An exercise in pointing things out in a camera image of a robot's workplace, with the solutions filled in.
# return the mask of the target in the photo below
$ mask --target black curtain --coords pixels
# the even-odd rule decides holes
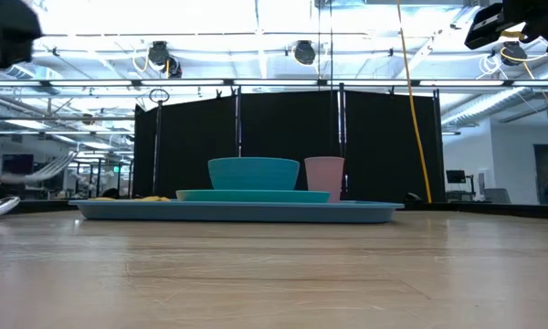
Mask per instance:
[[[136,105],[134,125],[132,197],[151,196],[153,194],[156,110],[145,111]]]
[[[160,196],[213,188],[207,161],[231,156],[237,156],[234,97],[163,106]]]
[[[414,100],[433,201],[444,201],[438,104]],[[408,96],[346,91],[345,103],[349,198],[402,202],[414,193],[427,200]]]
[[[340,154],[336,92],[244,94],[240,115],[242,156],[300,161],[296,189],[308,189],[305,158]]]

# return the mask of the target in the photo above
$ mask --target light fixture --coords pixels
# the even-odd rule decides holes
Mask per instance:
[[[40,87],[40,82],[33,80],[6,80],[0,81],[0,87]]]
[[[317,80],[234,80],[238,86],[314,86]]]
[[[525,80],[525,81],[514,81],[512,86],[516,87],[548,87],[548,80]]]
[[[0,134],[40,134],[39,132],[0,132]]]
[[[125,135],[128,135],[128,134],[134,134],[134,132],[118,132],[118,131],[108,131],[108,132],[95,132],[96,134],[100,134],[100,135],[111,135],[111,134],[125,134]]]
[[[294,58],[301,65],[312,65],[317,54],[314,52],[314,48],[309,40],[301,40],[297,43],[296,47],[292,48]]]
[[[6,120],[5,122],[15,124],[17,126],[25,127],[25,128],[30,128],[30,129],[46,129],[46,128],[49,128],[49,126],[47,126],[47,125],[45,125],[41,122],[36,122],[36,121],[31,121],[31,120]]]
[[[110,149],[113,148],[113,146],[107,145],[105,143],[83,142],[82,144],[84,144],[88,147],[97,148],[97,149],[100,149],[100,150],[110,150]]]
[[[333,80],[333,85],[344,84],[345,86],[374,86],[374,87],[392,87],[407,86],[406,80]]]
[[[84,154],[84,153],[79,153],[77,155],[78,159],[81,159],[81,158],[84,158],[84,159],[105,159],[105,157],[106,157],[105,154]]]
[[[66,134],[66,135],[82,135],[82,134],[90,134],[91,132],[74,132],[74,131],[69,131],[69,132],[45,132],[46,134]]]
[[[428,87],[490,87],[500,86],[504,80],[422,80],[420,86]]]
[[[143,86],[220,86],[222,80],[141,80]]]
[[[121,87],[131,86],[130,80],[52,80],[53,87]]]
[[[67,142],[67,143],[77,143],[73,141],[72,139],[65,137],[65,136],[59,136],[59,135],[53,135],[54,138],[57,138],[60,141]]]

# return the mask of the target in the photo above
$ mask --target metal pole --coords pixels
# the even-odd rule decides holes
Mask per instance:
[[[93,164],[90,164],[90,180],[89,180],[89,184],[91,184],[91,179],[93,179]],[[91,197],[91,190],[88,189],[88,196]]]
[[[121,164],[118,164],[118,196],[120,196]]]
[[[163,102],[158,102],[158,109],[156,110],[156,136],[154,146],[154,176],[153,176],[153,191],[156,196],[159,195],[160,182],[158,177],[158,169],[160,167],[160,155],[161,155],[161,122],[163,118]]]
[[[132,165],[134,161],[130,161],[130,171],[128,172],[128,197],[132,197]]]
[[[77,194],[79,190],[79,169],[81,168],[80,163],[77,163],[77,178],[75,178],[75,194]]]
[[[346,144],[345,144],[345,84],[339,84],[339,140],[340,140],[340,150],[341,157],[345,158]]]
[[[236,154],[241,157],[241,87],[237,88],[236,97]]]
[[[347,128],[345,122],[345,84],[339,84],[339,148],[341,150],[341,157],[347,161]],[[343,165],[343,176],[341,183],[342,197],[348,198],[347,193],[349,191],[349,181],[347,180],[347,169]]]
[[[126,117],[92,117],[83,118],[78,116],[71,117],[0,117],[0,121],[18,120],[18,121],[134,121],[133,116]]]
[[[98,159],[98,180],[95,185],[95,197],[100,196],[101,159]]]

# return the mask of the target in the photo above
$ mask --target table surface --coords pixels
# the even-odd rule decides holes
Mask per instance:
[[[548,329],[548,220],[0,218],[0,329]]]

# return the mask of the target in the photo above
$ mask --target ceiling light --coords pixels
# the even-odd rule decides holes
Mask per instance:
[[[119,87],[131,86],[130,80],[52,80],[50,81],[53,87]]]
[[[526,80],[526,81],[514,81],[512,86],[516,87],[548,87],[548,80]]]
[[[6,120],[6,122],[11,123],[11,124],[15,124],[17,126],[25,127],[25,128],[30,128],[30,129],[46,129],[46,128],[49,128],[49,126],[47,126],[47,125],[45,125],[41,122],[36,122],[36,121],[31,121],[31,120]]]
[[[503,80],[423,80],[420,86],[432,87],[475,87],[475,86],[500,86]]]
[[[142,80],[143,86],[218,86],[222,80]]]
[[[57,138],[60,141],[67,142],[67,143],[76,143],[72,139],[65,137],[65,136],[59,136],[59,135],[53,135],[54,138]]]
[[[81,135],[81,134],[90,134],[90,132],[45,132],[46,134],[66,134],[66,135]]]
[[[110,135],[110,134],[133,134],[134,132],[113,132],[113,131],[109,131],[109,132],[95,132],[96,134],[101,134],[101,135],[104,135],[104,134],[107,134],[107,135]]]
[[[84,144],[88,147],[97,148],[97,149],[100,149],[100,150],[110,150],[110,149],[113,148],[113,146],[110,146],[110,145],[107,145],[107,144],[104,144],[104,143],[82,142],[82,144]]]
[[[85,159],[105,159],[106,155],[105,154],[83,154],[83,153],[79,153],[77,155],[77,158],[80,159],[80,158],[85,158]]]
[[[5,80],[0,81],[0,87],[40,87],[40,82],[32,80]]]
[[[0,134],[40,134],[39,132],[0,132]]]
[[[78,159],[76,162],[82,162],[82,163],[98,163],[101,161],[102,163],[105,163],[104,159]]]
[[[333,80],[333,85],[344,84],[345,86],[374,86],[374,87],[392,87],[407,86],[406,80]]]
[[[238,86],[313,86],[317,80],[234,80]]]

